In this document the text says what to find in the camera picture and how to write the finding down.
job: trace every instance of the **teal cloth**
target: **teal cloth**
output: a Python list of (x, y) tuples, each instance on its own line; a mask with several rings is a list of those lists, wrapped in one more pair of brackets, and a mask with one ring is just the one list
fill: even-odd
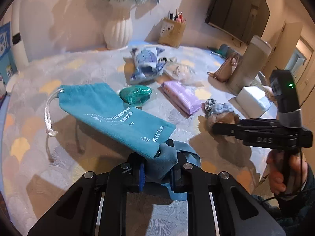
[(125, 103), (106, 83), (61, 88), (64, 91), (59, 94), (59, 105), (64, 111), (147, 160), (153, 159), (160, 143), (175, 130), (175, 125)]
[(165, 171), (169, 171), (177, 164), (177, 153), (184, 153), (186, 160), (200, 167), (200, 156), (187, 143), (174, 141), (174, 147), (165, 143), (160, 144), (159, 157), (147, 161), (146, 183), (144, 192), (172, 200), (187, 200), (187, 193), (174, 193), (170, 186), (170, 178)]

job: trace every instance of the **white vase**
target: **white vase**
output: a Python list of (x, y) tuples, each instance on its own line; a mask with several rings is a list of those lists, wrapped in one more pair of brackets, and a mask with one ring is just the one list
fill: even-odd
[(104, 30), (107, 48), (109, 50), (127, 48), (133, 34), (130, 9), (134, 3), (131, 1), (110, 3), (113, 6), (113, 13)]

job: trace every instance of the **poster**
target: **poster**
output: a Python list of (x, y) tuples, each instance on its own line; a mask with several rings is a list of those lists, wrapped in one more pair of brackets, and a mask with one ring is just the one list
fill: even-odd
[(5, 87), (17, 72), (10, 41), (10, 22), (0, 27), (0, 105), (6, 95)]

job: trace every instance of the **black cable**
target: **black cable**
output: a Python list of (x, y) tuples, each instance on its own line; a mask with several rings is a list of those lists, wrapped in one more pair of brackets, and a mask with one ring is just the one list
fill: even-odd
[(303, 180), (303, 175), (302, 175), (302, 173), (303, 173), (303, 168), (302, 168), (302, 166), (303, 166), (303, 161), (302, 161), (302, 156), (303, 156), (303, 153), (302, 153), (302, 148), (300, 147), (299, 148), (299, 151), (300, 151), (300, 159), (301, 159), (301, 188), (300, 188), (300, 192), (302, 192), (302, 188), (303, 188), (303, 184), (304, 184), (304, 182), (302, 182), (302, 180)]
[[(303, 191), (300, 191), (300, 192), (295, 192), (295, 193), (292, 193), (292, 194), (284, 194), (284, 195), (281, 195), (281, 197), (295, 196), (295, 195), (299, 195), (300, 193), (306, 193), (306, 192), (313, 191), (313, 190), (315, 190), (315, 188), (303, 190)], [(276, 197), (271, 197), (271, 198), (268, 198), (268, 199), (264, 199), (263, 201), (261, 201), (261, 203), (263, 203), (265, 201), (269, 201), (269, 200), (275, 199), (275, 198)]]

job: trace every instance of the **metal screw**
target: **metal screw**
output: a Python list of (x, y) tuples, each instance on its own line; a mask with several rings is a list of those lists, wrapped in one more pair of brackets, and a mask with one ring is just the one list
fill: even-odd
[(184, 169), (187, 169), (187, 170), (191, 170), (193, 168), (192, 164), (190, 164), (190, 163), (185, 163), (183, 165), (183, 167), (184, 167)]
[(120, 165), (122, 169), (127, 170), (130, 168), (130, 164), (129, 163), (123, 163), (122, 165)]
[(228, 179), (230, 177), (230, 174), (227, 172), (221, 172), (220, 177), (223, 179)]
[(88, 171), (84, 174), (84, 177), (89, 179), (92, 178), (94, 176), (94, 173), (92, 171)]

